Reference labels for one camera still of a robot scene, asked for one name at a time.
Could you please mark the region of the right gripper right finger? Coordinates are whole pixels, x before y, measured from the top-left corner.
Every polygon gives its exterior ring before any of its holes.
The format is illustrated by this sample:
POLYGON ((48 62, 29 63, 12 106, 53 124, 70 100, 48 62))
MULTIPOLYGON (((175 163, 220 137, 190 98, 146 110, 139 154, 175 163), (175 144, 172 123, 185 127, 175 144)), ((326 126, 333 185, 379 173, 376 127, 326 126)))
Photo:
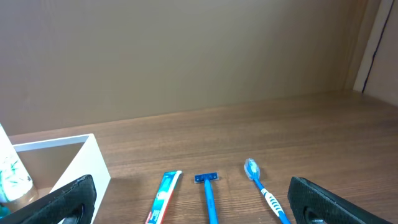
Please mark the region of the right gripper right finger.
POLYGON ((391 224, 303 177, 292 177, 290 208, 299 224, 391 224))

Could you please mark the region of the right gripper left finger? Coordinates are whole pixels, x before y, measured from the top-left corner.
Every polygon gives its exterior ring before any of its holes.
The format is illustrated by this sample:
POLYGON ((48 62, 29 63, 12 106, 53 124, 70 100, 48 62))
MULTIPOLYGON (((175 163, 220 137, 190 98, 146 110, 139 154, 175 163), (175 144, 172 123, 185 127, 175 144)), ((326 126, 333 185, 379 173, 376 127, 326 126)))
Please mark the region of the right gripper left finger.
POLYGON ((1 218, 1 224, 90 224, 96 188, 91 175, 83 175, 37 201, 1 218))

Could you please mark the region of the white floral lotion tube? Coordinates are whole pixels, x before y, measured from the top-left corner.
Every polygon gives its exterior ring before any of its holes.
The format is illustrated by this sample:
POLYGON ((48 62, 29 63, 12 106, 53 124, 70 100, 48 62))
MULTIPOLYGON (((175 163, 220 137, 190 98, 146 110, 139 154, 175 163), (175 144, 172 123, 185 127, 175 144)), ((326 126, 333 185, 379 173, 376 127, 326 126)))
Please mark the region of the white floral lotion tube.
POLYGON ((16 212, 38 196, 31 176, 1 126, 1 205, 16 212))

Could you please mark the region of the blue white toothbrush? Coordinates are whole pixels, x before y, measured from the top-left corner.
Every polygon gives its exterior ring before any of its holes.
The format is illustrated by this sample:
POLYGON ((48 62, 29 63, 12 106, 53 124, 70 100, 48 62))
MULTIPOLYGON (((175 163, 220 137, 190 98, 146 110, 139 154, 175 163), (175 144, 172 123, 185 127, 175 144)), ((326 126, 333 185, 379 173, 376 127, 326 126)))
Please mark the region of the blue white toothbrush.
POLYGON ((244 171, 249 180, 253 181, 259 191, 261 192, 262 196, 265 198, 268 206, 271 210, 275 213, 275 215, 279 218, 282 224, 290 224, 290 220, 287 218, 284 210, 282 209, 279 201, 271 194, 261 183, 260 175, 261 171, 259 166, 255 162, 254 159, 246 159, 244 163, 244 171))

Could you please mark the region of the green white toothpaste tube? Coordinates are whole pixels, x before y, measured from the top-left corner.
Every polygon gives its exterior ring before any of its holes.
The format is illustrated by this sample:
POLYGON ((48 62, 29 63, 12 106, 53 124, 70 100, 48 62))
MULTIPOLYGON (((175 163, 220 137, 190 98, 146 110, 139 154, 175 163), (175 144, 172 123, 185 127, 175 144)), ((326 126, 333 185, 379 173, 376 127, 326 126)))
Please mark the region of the green white toothpaste tube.
POLYGON ((162 223, 167 206, 181 174, 181 170, 173 170, 164 173, 145 224, 162 223))

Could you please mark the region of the blue disposable razor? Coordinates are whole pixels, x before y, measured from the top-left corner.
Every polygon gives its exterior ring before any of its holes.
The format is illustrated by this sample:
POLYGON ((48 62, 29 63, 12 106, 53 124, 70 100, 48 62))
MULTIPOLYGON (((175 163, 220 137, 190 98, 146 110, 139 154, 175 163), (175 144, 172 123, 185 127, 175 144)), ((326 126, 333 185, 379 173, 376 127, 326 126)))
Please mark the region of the blue disposable razor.
POLYGON ((204 183, 206 206, 210 224, 218 224, 218 216, 211 185, 212 180, 218 180, 218 173, 212 172, 207 174, 199 174, 194 177, 194 183, 204 183))

